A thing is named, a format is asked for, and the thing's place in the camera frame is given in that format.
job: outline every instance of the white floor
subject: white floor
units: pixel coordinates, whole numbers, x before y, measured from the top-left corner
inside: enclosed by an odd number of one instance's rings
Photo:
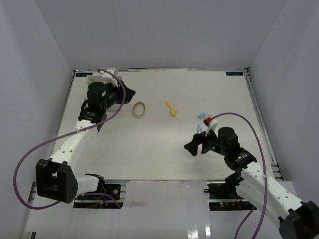
[[[292,182],[281,182],[296,194]],[[26,232],[36,239],[230,239],[248,211],[210,212],[205,182],[130,181],[123,208],[72,209],[72,204],[30,211]],[[250,238],[260,218],[254,211],[238,239]],[[264,218],[258,239],[281,239]]]

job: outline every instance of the gray wall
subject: gray wall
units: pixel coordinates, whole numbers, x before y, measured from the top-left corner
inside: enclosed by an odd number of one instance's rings
[[[33,0],[0,0],[0,238],[18,238],[26,208],[12,187],[14,168],[33,146],[54,136],[71,70]],[[18,186],[28,199],[35,163],[22,165]]]
[[[35,0],[72,69],[250,66],[285,0]]]
[[[279,167],[319,204],[319,3],[288,0],[251,66]]]

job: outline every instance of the white tabletop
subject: white tabletop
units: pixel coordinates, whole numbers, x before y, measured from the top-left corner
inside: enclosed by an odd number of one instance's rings
[[[268,173],[272,175],[244,76],[210,71],[120,72],[119,76],[137,93],[86,147],[75,167],[76,175],[95,173],[116,180],[223,180],[233,171],[222,156],[209,152],[193,157],[183,148],[191,141],[198,124],[206,130],[197,117],[202,112],[236,112],[245,116],[261,140]],[[76,77],[59,135],[74,128],[86,91],[86,78]],[[141,119],[132,115],[132,107],[138,101],[147,107]],[[169,115],[165,101],[171,101],[178,109],[175,118]],[[236,116],[223,116],[218,121],[216,130],[223,126],[234,128],[241,146],[261,161],[246,122]],[[55,149],[62,143],[63,140],[57,142]]]

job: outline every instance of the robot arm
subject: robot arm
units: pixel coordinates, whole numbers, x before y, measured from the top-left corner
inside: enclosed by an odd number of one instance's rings
[[[230,194],[239,195],[247,199],[260,211],[264,203],[265,181],[263,169],[256,158],[238,143],[238,136],[230,127],[214,130],[217,121],[210,117],[204,119],[209,127],[207,132],[197,133],[184,148],[193,156],[197,155],[197,148],[202,144],[201,153],[214,151],[224,156],[227,166],[235,171],[225,179]],[[273,177],[268,178],[268,199],[266,216],[279,228],[284,239],[313,239],[319,234],[319,208],[309,201],[303,202],[294,196]]]
[[[106,120],[106,110],[123,100],[123,89],[115,84],[112,78],[93,77],[88,86],[88,99],[82,104],[80,116],[74,127],[76,134],[67,137],[63,145],[48,160],[40,159],[36,165],[36,186],[39,196],[70,203],[77,195],[103,191],[104,178],[95,174],[75,177],[75,164],[90,140],[100,131]],[[124,83],[129,103],[135,91],[127,88]]]

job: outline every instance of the white table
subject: white table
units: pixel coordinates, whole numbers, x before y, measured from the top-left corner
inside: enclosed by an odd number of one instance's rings
[[[105,123],[80,156],[76,175],[95,173],[114,180],[223,180],[233,172],[223,157],[209,152],[192,157],[183,146],[196,133],[201,112],[216,115],[236,112],[254,126],[261,140],[268,173],[272,174],[268,152],[244,76],[226,76],[211,71],[120,72],[123,81],[137,93],[118,115]],[[85,77],[75,77],[62,119],[59,135],[74,128],[87,92]],[[178,109],[169,115],[165,101]],[[146,115],[136,119],[132,106],[142,101]],[[218,127],[230,126],[242,147],[261,160],[249,126],[236,116],[218,119]],[[55,149],[63,143],[56,143]]]
[[[185,70],[120,72],[119,75],[137,93],[89,143],[75,174],[96,173],[106,179],[131,180],[126,187],[123,208],[73,209],[72,203],[60,203],[45,210],[31,210],[25,232],[37,232],[39,239],[233,237],[247,211],[210,212],[208,195],[203,193],[206,181],[223,180],[233,172],[222,156],[209,152],[192,157],[183,146],[192,139],[197,124],[205,127],[197,118],[199,113],[236,112],[254,126],[262,143],[268,174],[273,174],[244,76]],[[76,77],[59,135],[73,129],[86,91],[85,78]],[[178,108],[175,118],[170,117],[166,100]],[[141,119],[134,118],[131,112],[137,101],[147,106],[147,114]],[[241,146],[260,161],[256,140],[242,119],[224,116],[218,120],[217,129],[234,128]],[[62,143],[63,140],[57,142],[55,148]],[[33,205],[49,203],[52,201],[36,196]],[[253,213],[250,222],[258,221],[259,216]],[[243,238],[252,235],[254,226],[249,222],[243,226]],[[264,237],[260,238],[280,238],[268,219],[264,220],[261,235]]]

